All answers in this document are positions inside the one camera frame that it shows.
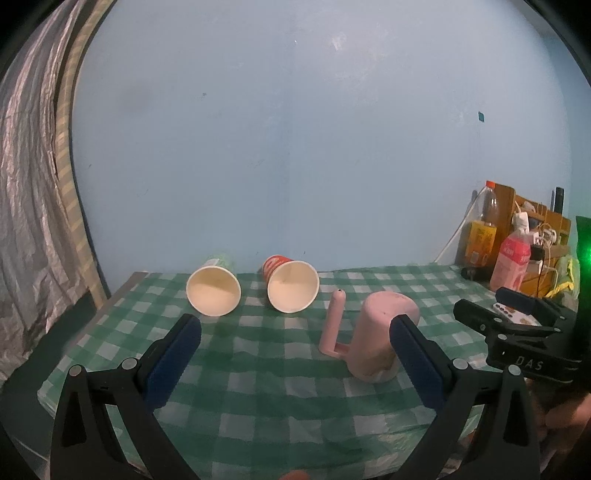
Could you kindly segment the person's right hand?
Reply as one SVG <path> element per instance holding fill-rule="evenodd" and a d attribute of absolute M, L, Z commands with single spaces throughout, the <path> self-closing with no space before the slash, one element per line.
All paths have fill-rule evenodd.
<path fill-rule="evenodd" d="M 547 442 L 551 460 L 559 465 L 577 442 L 590 434 L 590 394 L 575 394 L 557 403 L 547 386 L 527 381 L 538 440 Z"/>

